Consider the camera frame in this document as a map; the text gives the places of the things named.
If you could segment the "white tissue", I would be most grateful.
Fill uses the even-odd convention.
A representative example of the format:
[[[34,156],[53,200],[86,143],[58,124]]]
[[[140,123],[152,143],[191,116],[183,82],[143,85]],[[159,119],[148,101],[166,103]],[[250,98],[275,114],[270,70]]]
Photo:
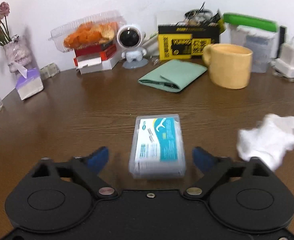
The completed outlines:
[[[267,114],[257,127],[239,130],[236,149],[240,159],[258,157],[276,171],[286,152],[294,149],[294,116]]]

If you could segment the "purple white tissue pack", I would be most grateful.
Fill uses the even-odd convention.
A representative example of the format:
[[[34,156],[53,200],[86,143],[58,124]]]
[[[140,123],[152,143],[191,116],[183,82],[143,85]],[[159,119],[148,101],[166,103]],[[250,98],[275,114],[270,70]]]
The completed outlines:
[[[22,101],[41,92],[44,89],[44,86],[42,84],[39,70],[37,68],[28,69],[27,77],[24,78],[23,76],[20,76],[15,88]]]

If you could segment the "yellow ceramic mug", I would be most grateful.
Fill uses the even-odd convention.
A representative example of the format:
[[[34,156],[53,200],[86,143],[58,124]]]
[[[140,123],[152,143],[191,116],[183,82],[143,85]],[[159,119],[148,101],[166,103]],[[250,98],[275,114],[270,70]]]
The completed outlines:
[[[223,88],[242,89],[250,81],[253,51],[235,44],[209,44],[202,59],[211,81]]]

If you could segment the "green folded cloth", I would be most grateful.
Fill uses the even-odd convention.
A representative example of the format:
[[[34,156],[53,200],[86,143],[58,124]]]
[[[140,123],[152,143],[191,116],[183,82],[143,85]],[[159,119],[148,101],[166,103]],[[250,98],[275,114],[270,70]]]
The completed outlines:
[[[207,71],[207,67],[180,60],[170,60],[141,77],[141,85],[178,93]]]

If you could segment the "clear plastic floss box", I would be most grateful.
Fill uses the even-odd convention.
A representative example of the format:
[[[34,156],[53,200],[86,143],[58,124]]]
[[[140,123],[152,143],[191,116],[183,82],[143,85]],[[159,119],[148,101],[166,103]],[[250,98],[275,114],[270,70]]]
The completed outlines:
[[[136,118],[128,170],[135,179],[184,177],[186,158],[178,114]]]

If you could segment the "green handled clear container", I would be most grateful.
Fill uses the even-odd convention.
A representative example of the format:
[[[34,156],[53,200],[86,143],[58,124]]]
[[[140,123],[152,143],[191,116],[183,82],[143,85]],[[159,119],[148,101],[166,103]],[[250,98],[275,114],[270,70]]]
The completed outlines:
[[[231,43],[253,51],[251,71],[265,73],[279,29],[277,22],[232,12],[224,13],[223,20],[228,24]]]

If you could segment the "keys and glasses bundle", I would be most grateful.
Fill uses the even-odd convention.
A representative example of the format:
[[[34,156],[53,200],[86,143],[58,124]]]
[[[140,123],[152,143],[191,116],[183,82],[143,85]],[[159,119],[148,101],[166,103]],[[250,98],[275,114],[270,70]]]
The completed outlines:
[[[184,23],[195,26],[214,26],[223,25],[221,12],[216,13],[205,8],[205,2],[199,9],[193,9],[184,14]]]

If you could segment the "clear container of oranges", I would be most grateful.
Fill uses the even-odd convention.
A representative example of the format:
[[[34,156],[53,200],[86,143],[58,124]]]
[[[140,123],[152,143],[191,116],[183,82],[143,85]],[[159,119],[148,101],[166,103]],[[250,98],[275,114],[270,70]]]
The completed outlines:
[[[51,30],[50,41],[65,53],[97,44],[106,44],[115,39],[120,27],[126,24],[117,11],[107,11],[74,20]]]

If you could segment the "white charger adapter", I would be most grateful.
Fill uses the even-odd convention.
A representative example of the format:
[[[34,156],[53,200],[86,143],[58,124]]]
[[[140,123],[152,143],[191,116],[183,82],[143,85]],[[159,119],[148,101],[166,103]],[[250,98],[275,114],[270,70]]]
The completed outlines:
[[[294,47],[287,43],[282,44],[280,59],[286,64],[294,67]]]

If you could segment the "white astronaut robot toy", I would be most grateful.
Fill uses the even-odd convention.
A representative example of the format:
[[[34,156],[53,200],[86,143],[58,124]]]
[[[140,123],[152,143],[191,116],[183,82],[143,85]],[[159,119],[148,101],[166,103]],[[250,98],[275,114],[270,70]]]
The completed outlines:
[[[137,24],[127,24],[119,28],[116,40],[122,48],[121,57],[124,59],[123,68],[135,69],[146,66],[148,60],[145,58],[147,51],[142,47],[145,33]]]

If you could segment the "lilac flower vase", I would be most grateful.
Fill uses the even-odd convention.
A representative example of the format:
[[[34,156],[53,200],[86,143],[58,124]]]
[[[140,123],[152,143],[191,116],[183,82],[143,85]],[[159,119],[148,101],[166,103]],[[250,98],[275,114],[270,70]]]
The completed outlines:
[[[14,62],[21,64],[27,69],[29,68],[32,62],[32,54],[24,36],[15,35],[12,41],[4,45],[3,48],[7,59],[9,71],[11,73],[15,73],[18,71],[18,68],[14,66]]]

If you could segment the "yellow black cardboard box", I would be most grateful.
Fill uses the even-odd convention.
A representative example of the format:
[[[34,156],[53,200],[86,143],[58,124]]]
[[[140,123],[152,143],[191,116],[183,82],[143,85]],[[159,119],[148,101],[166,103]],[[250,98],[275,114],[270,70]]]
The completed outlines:
[[[208,25],[159,25],[160,60],[201,58],[204,48],[220,42],[220,27]]]

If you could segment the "red white box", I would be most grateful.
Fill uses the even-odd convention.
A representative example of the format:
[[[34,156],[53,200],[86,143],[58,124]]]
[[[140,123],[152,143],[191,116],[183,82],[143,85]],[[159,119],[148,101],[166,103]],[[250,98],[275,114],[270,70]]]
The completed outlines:
[[[112,70],[122,60],[121,50],[113,41],[76,49],[74,64],[81,74]]]

